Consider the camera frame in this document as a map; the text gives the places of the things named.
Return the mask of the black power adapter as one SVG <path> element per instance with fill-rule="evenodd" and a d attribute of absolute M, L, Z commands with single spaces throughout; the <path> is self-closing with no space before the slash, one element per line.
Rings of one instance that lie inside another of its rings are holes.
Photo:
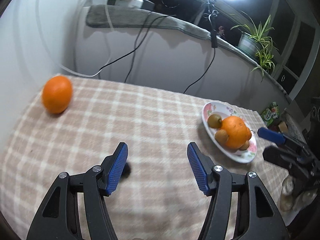
<path fill-rule="evenodd" d="M 155 7 L 155 4 L 150 0 L 143 0 L 143 4 L 141 6 L 141 9 L 153 11 Z"/>

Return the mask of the small tangerine back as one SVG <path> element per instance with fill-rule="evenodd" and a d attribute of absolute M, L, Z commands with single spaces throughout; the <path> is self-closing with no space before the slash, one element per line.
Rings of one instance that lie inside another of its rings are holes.
<path fill-rule="evenodd" d="M 249 148 L 249 146 L 250 146 L 250 143 L 249 143 L 249 141 L 247 140 L 247 141 L 239 148 L 239 150 L 245 151 L 245 150 L 247 150 L 247 149 Z"/>

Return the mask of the large orange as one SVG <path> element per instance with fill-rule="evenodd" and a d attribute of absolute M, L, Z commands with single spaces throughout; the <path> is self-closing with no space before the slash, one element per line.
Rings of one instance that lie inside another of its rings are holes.
<path fill-rule="evenodd" d="M 222 120 L 221 129 L 226 130 L 229 135 L 229 139 L 225 146 L 233 150 L 239 149 L 252 137 L 249 128 L 246 126 L 242 118 L 238 116 L 229 116 L 224 118 Z"/>

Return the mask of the green kiwi left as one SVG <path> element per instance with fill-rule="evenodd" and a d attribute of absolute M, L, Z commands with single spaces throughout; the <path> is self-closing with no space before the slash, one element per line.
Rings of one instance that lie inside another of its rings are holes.
<path fill-rule="evenodd" d="M 222 118 L 218 114 L 211 114 L 207 120 L 208 126 L 214 129 L 220 129 L 222 126 Z"/>

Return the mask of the floral white plate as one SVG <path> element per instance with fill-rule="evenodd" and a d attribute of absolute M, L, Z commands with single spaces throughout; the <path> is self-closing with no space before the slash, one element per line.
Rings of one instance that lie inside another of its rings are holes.
<path fill-rule="evenodd" d="M 253 129 L 234 106 L 208 102 L 202 109 L 202 122 L 223 154 L 241 164 L 253 161 L 258 148 Z"/>

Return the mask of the medium orange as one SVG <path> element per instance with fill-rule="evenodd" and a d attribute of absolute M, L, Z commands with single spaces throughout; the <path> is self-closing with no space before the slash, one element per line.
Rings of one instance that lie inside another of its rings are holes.
<path fill-rule="evenodd" d="M 69 106 L 73 94 L 72 83 L 66 76 L 49 79 L 42 90 L 42 104 L 50 114 L 60 114 Z"/>

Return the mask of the dark plum left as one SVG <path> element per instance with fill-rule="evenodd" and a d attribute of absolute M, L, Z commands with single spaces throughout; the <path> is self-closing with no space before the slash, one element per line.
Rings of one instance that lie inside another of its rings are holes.
<path fill-rule="evenodd" d="M 131 174 L 131 166 L 129 163 L 125 163 L 121 177 L 122 178 L 127 178 Z"/>

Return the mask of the brown kiwi front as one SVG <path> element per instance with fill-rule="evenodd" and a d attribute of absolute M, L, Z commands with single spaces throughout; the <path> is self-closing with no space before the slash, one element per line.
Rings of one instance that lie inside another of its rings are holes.
<path fill-rule="evenodd" d="M 229 139 L 229 135 L 226 130 L 224 129 L 219 129 L 215 133 L 215 140 L 220 144 L 220 145 L 225 145 Z"/>

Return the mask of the pink checked tablecloth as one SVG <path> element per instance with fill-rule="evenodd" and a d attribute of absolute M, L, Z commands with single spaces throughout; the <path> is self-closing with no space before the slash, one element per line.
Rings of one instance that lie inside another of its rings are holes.
<path fill-rule="evenodd" d="M 1 152 L 1 211 L 21 239 L 57 175 L 86 172 L 128 145 L 131 174 L 106 198 L 119 239 L 197 239 L 209 201 L 198 188 L 187 146 L 229 171 L 255 171 L 277 200 L 287 172 L 263 160 L 257 140 L 249 164 L 225 156 L 202 123 L 207 100 L 118 82 L 72 78 L 73 100 L 49 115 L 34 93 L 24 104 Z"/>

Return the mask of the grey windowsill mat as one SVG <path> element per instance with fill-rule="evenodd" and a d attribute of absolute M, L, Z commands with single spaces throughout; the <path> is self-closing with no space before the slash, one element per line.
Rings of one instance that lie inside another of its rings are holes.
<path fill-rule="evenodd" d="M 109 15 L 106 15 L 103 4 L 92 5 L 86 15 L 86 25 L 90 28 L 108 28 L 111 20 L 114 28 L 140 28 L 147 26 L 156 18 L 163 16 L 157 12 L 143 9 L 130 9 L 110 5 Z M 211 34 L 206 29 L 200 28 L 192 23 L 167 15 L 161 23 L 153 26 L 156 29 L 176 30 L 198 40 L 211 40 Z"/>

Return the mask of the potted spider plant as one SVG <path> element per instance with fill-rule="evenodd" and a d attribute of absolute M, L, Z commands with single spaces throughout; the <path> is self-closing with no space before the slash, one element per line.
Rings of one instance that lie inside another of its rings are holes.
<path fill-rule="evenodd" d="M 269 14 L 264 23 L 260 21 L 255 24 L 247 13 L 244 11 L 242 13 L 249 18 L 251 23 L 237 24 L 232 26 L 230 30 L 238 29 L 241 32 L 240 38 L 244 38 L 249 43 L 249 45 L 245 45 L 245 48 L 238 48 L 258 61 L 258 66 L 254 67 L 252 71 L 260 70 L 263 79 L 265 73 L 272 74 L 276 68 L 274 52 L 278 48 L 273 38 L 268 34 L 271 30 L 274 30 L 271 23 L 272 16 Z"/>

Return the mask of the green snack bag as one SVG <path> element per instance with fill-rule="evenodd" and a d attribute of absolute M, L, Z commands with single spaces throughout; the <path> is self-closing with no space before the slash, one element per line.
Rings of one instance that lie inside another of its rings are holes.
<path fill-rule="evenodd" d="M 276 124 L 277 121 L 279 121 L 279 116 L 279 106 L 275 101 L 271 102 L 270 105 L 266 109 L 264 109 L 260 115 L 267 127 Z"/>

